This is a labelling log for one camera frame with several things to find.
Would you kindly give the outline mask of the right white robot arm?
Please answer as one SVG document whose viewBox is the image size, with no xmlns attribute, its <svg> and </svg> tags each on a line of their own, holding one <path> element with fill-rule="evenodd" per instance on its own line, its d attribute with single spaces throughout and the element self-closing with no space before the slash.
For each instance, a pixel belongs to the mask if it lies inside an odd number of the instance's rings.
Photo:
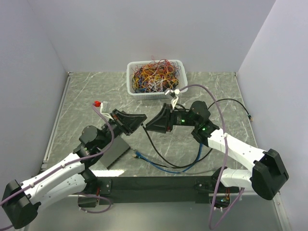
<svg viewBox="0 0 308 231">
<path fill-rule="evenodd" d="M 228 187 L 252 189 L 260 197 L 272 200 L 289 175 L 280 157 L 273 149 L 264 151 L 223 132 L 210 119 L 205 102 L 195 101 L 189 110 L 173 109 L 164 104 L 161 111 L 146 124 L 147 131 L 171 132 L 174 126 L 193 127 L 193 138 L 211 149 L 227 152 L 228 156 L 245 167 L 231 169 L 222 167 L 219 176 L 212 179 L 212 188 L 222 192 Z"/>
</svg>

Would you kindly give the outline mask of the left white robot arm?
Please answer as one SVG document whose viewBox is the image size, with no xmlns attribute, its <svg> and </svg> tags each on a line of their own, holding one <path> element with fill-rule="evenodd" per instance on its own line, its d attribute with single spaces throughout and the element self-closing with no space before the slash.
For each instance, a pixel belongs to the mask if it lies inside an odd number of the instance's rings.
<svg viewBox="0 0 308 231">
<path fill-rule="evenodd" d="M 12 180 L 6 185 L 0 205 L 11 227 L 18 230 L 27 226 L 39 211 L 71 194 L 94 192 L 97 177 L 90 167 L 112 147 L 118 136 L 131 135 L 147 118 L 145 114 L 127 114 L 115 109 L 106 119 L 97 109 L 95 112 L 105 124 L 101 128 L 85 127 L 79 137 L 80 144 L 72 153 L 28 180 Z"/>
</svg>

